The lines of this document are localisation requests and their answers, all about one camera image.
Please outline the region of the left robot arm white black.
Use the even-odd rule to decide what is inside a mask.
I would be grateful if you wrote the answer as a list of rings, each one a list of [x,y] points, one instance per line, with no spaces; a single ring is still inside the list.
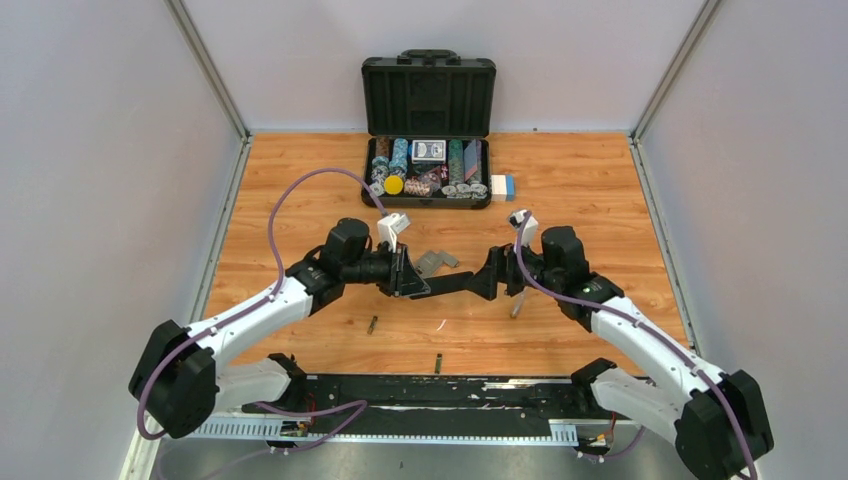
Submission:
[[[233,360],[336,301],[348,284],[374,284],[388,297],[430,293],[398,240],[409,224],[403,213],[388,214],[378,221],[373,243],[366,223],[343,218],[322,245],[248,300],[187,327],[173,320],[158,325],[128,385],[138,420],[151,416],[164,434],[181,438],[212,414],[245,404],[271,402],[283,413],[298,411],[307,389],[295,379],[293,361],[281,354],[248,365]]]

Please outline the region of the black remote control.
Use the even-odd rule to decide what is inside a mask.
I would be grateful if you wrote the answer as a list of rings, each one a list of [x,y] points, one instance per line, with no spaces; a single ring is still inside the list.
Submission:
[[[466,291],[467,285],[473,277],[474,273],[467,271],[426,278],[425,283],[428,291],[414,294],[410,296],[410,299],[419,300]]]

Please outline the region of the grey remote control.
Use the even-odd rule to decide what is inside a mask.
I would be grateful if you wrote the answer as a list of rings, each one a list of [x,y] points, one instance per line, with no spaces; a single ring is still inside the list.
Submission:
[[[421,255],[414,263],[415,270],[422,278],[433,276],[442,265],[442,255],[432,250]]]

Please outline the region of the grey battery cover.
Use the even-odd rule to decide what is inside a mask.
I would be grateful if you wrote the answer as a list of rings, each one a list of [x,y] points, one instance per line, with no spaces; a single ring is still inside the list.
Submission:
[[[459,266],[459,260],[457,258],[455,258],[454,256],[452,256],[451,254],[449,254],[445,251],[440,251],[439,256],[440,256],[441,261],[444,265],[447,265],[451,268],[457,268]]]

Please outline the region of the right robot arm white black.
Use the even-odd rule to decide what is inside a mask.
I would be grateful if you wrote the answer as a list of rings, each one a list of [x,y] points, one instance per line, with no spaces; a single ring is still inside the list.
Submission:
[[[570,226],[552,227],[535,253],[530,226],[516,244],[490,249],[466,282],[487,300],[504,284],[509,296],[533,288],[562,313],[608,343],[646,375],[642,381],[599,358],[571,375],[571,403],[584,417],[622,414],[665,439],[698,479],[754,479],[755,463],[775,442],[758,382],[746,371],[727,373],[660,329],[622,288],[593,271]]]

